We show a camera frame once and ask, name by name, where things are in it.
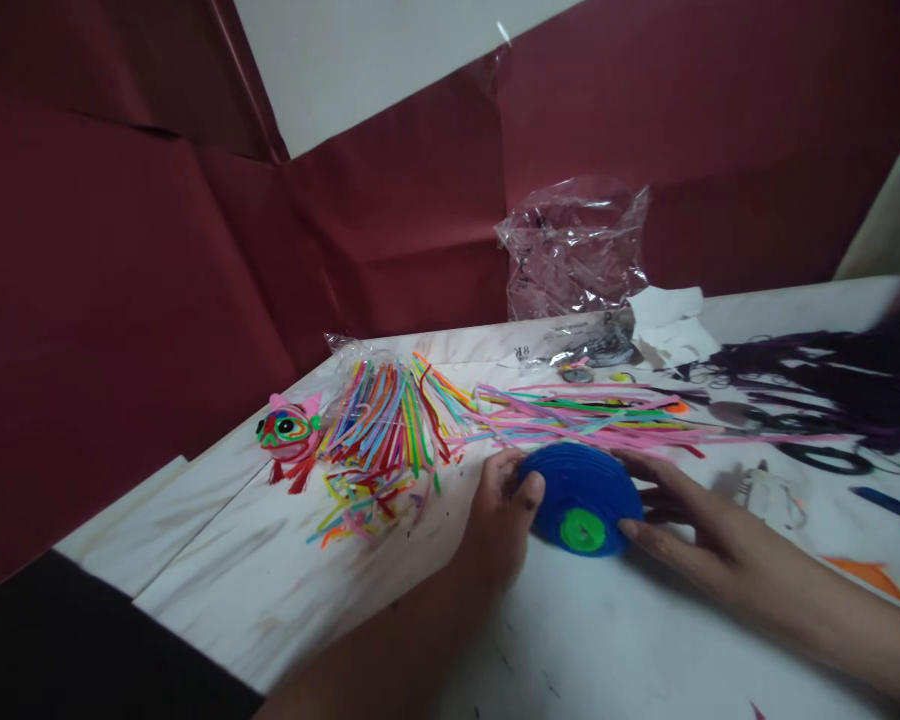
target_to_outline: pipe cleaner animal figure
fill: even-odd
[[[273,457],[270,484],[286,478],[290,481],[290,495],[303,492],[317,462],[320,398],[317,393],[302,403],[291,403],[274,393],[270,396],[270,413],[257,424],[257,441]],[[293,463],[286,473],[284,463]]]

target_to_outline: left hand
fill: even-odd
[[[470,504],[470,519],[453,562],[476,573],[478,582],[494,594],[506,592],[527,556],[527,533],[543,502],[546,483],[532,472],[513,492],[520,450],[492,455],[483,464],[480,485]]]

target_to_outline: white table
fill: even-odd
[[[870,278],[719,297],[706,301],[701,320],[719,342],[859,331],[899,292],[900,278]],[[513,358],[515,347],[548,326],[530,321],[373,343],[401,355],[418,350],[467,389],[476,381],[509,388],[548,379],[521,374]],[[335,364],[331,358],[284,394],[302,400],[337,387]],[[456,475],[441,477],[443,495],[409,537],[409,528],[399,528],[375,551],[357,538],[321,551],[305,541],[331,501],[313,480],[299,496],[267,485],[268,457],[253,432],[265,412],[59,546],[260,692],[449,559],[480,465],[493,452],[489,441],[470,447]],[[706,486],[763,458],[778,475],[805,476],[811,549],[885,562],[900,586],[900,518],[849,493],[860,478],[813,470],[763,443],[706,452],[706,460],[679,450],[672,457]],[[874,473],[865,484],[900,499],[900,477]],[[523,574],[448,682],[438,716],[752,718],[751,701],[770,720],[882,716],[859,690],[728,620],[639,553],[579,558],[532,538]]]

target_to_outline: white paper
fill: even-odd
[[[674,368],[706,360],[720,345],[697,315],[703,309],[700,288],[663,290],[648,287],[630,298],[633,308],[633,344],[654,369]]]

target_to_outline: finger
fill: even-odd
[[[640,502],[644,507],[659,508],[661,510],[684,510],[686,504],[666,488],[652,488],[640,490]]]
[[[523,479],[517,492],[513,494],[510,509],[517,514],[518,522],[525,532],[529,532],[530,526],[533,525],[533,519],[537,516],[546,489],[547,483],[543,475],[534,470]]]
[[[633,450],[614,450],[613,455],[631,475],[669,490],[693,509],[706,509],[710,491],[676,465]]]
[[[721,597],[730,587],[730,571],[709,550],[690,545],[662,528],[636,520],[621,520],[617,527],[634,545],[705,592]]]
[[[679,510],[670,510],[670,509],[654,509],[648,512],[643,521],[647,523],[647,525],[663,525],[664,523],[672,522],[677,525],[692,525],[690,522],[690,518],[687,517],[686,513],[682,513]]]
[[[507,465],[513,465],[523,458],[524,452],[519,448],[507,448],[496,455],[491,455],[483,463],[484,473],[500,474]]]
[[[480,487],[478,492],[485,493],[497,501],[502,501],[507,495],[505,485],[513,477],[517,469],[517,463],[523,459],[523,451],[517,448],[501,450],[496,455],[491,455],[483,463],[483,472],[480,475]]]

